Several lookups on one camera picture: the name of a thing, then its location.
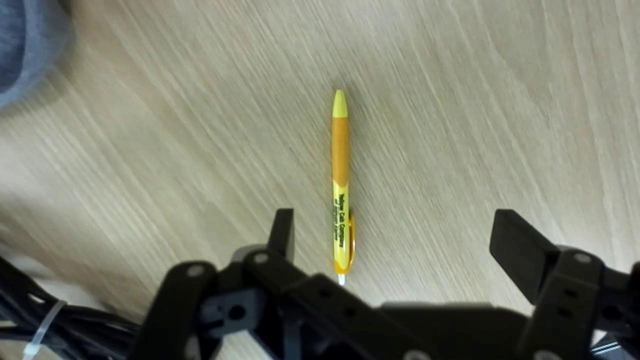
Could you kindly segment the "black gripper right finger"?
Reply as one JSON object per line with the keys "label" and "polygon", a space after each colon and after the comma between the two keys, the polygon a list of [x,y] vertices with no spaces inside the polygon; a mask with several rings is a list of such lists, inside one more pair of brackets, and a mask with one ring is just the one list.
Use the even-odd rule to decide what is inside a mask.
{"label": "black gripper right finger", "polygon": [[558,247],[516,211],[494,213],[489,255],[534,306],[516,343],[523,360],[596,360],[604,332],[631,358],[640,353],[640,267],[607,268],[591,252]]}

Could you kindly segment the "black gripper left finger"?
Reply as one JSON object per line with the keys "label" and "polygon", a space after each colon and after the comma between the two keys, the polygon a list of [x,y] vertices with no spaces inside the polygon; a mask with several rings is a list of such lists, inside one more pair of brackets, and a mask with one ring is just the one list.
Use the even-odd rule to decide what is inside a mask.
{"label": "black gripper left finger", "polygon": [[226,268],[171,267],[127,360],[216,360],[245,332],[271,360],[427,360],[415,335],[366,306],[333,280],[292,260],[293,213],[276,213],[267,242],[234,255]]}

